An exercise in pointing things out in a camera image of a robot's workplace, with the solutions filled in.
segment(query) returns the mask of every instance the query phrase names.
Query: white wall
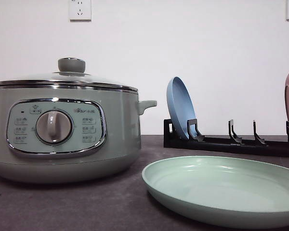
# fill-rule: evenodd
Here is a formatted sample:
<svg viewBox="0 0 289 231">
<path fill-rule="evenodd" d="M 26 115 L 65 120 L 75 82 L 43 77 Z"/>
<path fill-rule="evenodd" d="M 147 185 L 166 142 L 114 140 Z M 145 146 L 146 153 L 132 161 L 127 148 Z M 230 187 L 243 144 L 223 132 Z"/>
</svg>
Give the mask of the white wall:
<svg viewBox="0 0 289 231">
<path fill-rule="evenodd" d="M 285 134 L 289 22 L 284 0 L 92 0 L 92 22 L 69 22 L 68 0 L 0 0 L 0 80 L 57 70 L 78 57 L 86 73 L 137 87 L 158 107 L 142 134 L 162 134 L 168 81 L 179 76 L 204 134 Z"/>
</svg>

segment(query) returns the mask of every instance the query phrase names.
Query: gray cooker body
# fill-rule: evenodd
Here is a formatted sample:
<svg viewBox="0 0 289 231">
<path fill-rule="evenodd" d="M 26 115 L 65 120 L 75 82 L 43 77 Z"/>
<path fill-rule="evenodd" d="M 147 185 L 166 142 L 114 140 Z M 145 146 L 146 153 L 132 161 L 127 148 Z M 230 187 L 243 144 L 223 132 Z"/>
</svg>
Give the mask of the gray cooker body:
<svg viewBox="0 0 289 231">
<path fill-rule="evenodd" d="M 98 103 L 105 115 L 105 140 L 96 149 L 79 156 L 32 158 L 19 155 L 7 142 L 10 109 L 17 102 L 32 99 L 71 99 Z M 130 166 L 141 149 L 139 115 L 145 108 L 138 93 L 65 86 L 0 87 L 0 175 L 32 183 L 62 183 L 89 180 L 120 172 Z"/>
</svg>

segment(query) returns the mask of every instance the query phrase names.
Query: black dish rack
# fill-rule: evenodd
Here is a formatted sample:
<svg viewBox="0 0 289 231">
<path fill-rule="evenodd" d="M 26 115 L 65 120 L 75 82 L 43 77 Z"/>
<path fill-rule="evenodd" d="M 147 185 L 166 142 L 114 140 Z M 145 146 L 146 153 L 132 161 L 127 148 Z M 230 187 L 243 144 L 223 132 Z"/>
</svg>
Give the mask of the black dish rack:
<svg viewBox="0 0 289 231">
<path fill-rule="evenodd" d="M 195 126 L 197 136 L 190 132 L 191 126 Z M 164 120 L 164 147 L 182 148 L 191 150 L 206 150 L 237 154 L 254 154 L 266 156 L 289 157 L 289 121 L 286 121 L 286 133 L 288 141 L 266 141 L 256 133 L 256 122 L 253 121 L 254 139 L 242 139 L 234 131 L 233 120 L 228 121 L 229 138 L 215 138 L 202 135 L 197 128 L 197 119 L 187 121 L 189 139 L 182 139 L 176 132 L 171 119 Z"/>
</svg>

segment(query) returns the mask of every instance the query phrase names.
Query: lid knob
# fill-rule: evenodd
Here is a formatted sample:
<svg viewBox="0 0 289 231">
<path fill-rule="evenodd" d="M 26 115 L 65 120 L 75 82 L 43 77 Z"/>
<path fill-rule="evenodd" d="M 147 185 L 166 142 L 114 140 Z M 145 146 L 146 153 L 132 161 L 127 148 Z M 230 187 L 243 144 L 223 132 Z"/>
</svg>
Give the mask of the lid knob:
<svg viewBox="0 0 289 231">
<path fill-rule="evenodd" d="M 86 62 L 77 58 L 62 58 L 58 60 L 59 71 L 84 73 Z"/>
</svg>

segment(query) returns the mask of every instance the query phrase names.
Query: table surface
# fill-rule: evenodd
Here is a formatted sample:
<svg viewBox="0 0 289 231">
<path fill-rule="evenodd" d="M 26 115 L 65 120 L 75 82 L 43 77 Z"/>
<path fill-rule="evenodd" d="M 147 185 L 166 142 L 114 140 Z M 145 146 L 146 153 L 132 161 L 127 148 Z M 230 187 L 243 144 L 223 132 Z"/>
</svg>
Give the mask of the table surface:
<svg viewBox="0 0 289 231">
<path fill-rule="evenodd" d="M 289 168 L 289 158 L 163 148 L 162 135 L 144 135 L 139 159 L 110 177 L 56 185 L 16 183 L 0 177 L 0 231 L 234 230 L 178 215 L 148 193 L 141 178 L 143 168 L 157 160 L 186 155 L 239 157 Z M 289 227 L 272 229 L 281 230 Z"/>
</svg>

